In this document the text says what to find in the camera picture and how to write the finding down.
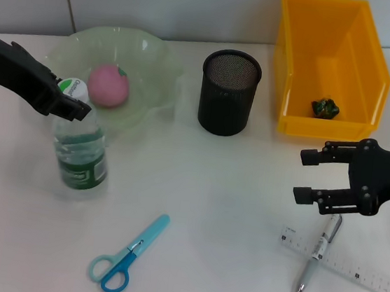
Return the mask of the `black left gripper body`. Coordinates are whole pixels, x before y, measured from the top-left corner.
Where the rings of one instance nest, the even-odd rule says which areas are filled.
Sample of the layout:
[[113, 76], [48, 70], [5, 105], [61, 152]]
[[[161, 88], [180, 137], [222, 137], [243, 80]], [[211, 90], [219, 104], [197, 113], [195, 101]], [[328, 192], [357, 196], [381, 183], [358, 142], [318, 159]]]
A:
[[11, 90], [42, 115], [55, 105], [57, 79], [16, 42], [0, 39], [0, 86]]

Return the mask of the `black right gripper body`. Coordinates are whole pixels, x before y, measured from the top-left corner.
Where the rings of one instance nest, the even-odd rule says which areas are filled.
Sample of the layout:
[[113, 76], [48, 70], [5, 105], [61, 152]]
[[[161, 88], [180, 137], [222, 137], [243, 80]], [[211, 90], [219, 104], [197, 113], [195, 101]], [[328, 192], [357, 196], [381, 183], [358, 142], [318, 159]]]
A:
[[373, 216], [390, 200], [390, 151], [374, 139], [361, 140], [349, 163], [350, 189], [359, 214]]

